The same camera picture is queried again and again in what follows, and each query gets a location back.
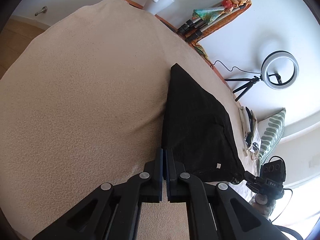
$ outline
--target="striped pillow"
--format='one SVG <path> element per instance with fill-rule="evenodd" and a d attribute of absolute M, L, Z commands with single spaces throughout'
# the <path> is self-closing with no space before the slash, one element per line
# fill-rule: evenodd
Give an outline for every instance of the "striped pillow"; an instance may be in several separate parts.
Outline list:
<path fill-rule="evenodd" d="M 261 138 L 261 147 L 258 157 L 258 170 L 260 165 L 267 162 L 278 145 L 284 131 L 285 109 L 258 123 L 258 133 Z"/>

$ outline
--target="brown floor tile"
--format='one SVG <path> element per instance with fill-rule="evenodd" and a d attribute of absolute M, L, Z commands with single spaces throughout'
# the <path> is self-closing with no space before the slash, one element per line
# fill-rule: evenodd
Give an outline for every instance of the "brown floor tile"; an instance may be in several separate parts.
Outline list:
<path fill-rule="evenodd" d="M 30 39 L 34 39 L 36 36 L 44 32 L 42 29 L 23 22 L 18 22 L 13 19 L 9 19 L 4 28 L 12 32 L 19 33 Z"/>
<path fill-rule="evenodd" d="M 3 29 L 0 33 L 0 46 L 6 45 L 19 53 L 22 53 L 31 41 L 32 39 L 8 29 Z"/>
<path fill-rule="evenodd" d="M 3 75 L 4 75 L 4 73 L 5 73 L 6 71 L 7 71 L 7 70 L 6 70 L 4 67 L 0 66 L 0 79 L 3 77 Z"/>
<path fill-rule="evenodd" d="M 0 44 L 0 65 L 8 69 L 20 56 L 21 53 L 9 48 L 4 44 Z"/>

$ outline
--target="person's hand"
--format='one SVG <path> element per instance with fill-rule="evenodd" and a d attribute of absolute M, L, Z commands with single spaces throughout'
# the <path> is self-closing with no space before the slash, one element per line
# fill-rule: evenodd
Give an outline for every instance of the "person's hand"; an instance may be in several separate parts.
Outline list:
<path fill-rule="evenodd" d="M 252 202 L 251 205 L 261 215 L 268 219 L 276 207 L 276 201 L 274 199 L 268 201 L 268 197 L 266 195 L 257 194 L 255 195 L 254 202 Z"/>

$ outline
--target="beige bedspread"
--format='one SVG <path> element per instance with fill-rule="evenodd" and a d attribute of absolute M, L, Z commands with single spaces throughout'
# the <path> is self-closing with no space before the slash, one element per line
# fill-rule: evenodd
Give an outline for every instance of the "beige bedspread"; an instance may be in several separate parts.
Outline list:
<path fill-rule="evenodd" d="M 233 95 L 212 69 L 153 15 L 104 0 L 35 38 L 0 81 L 0 206 L 15 230 L 31 239 L 101 183 L 143 170 L 175 63 L 225 106 L 254 172 Z M 184 204 L 143 204 L 138 239 L 188 239 Z"/>

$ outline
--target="white cup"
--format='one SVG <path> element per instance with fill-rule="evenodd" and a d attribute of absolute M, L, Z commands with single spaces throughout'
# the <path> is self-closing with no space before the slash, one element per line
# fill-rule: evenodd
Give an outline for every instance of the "white cup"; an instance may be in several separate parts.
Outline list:
<path fill-rule="evenodd" d="M 143 9 L 152 13 L 153 15 L 156 15 L 158 12 L 168 7 L 173 2 L 174 0 L 147 0 Z"/>

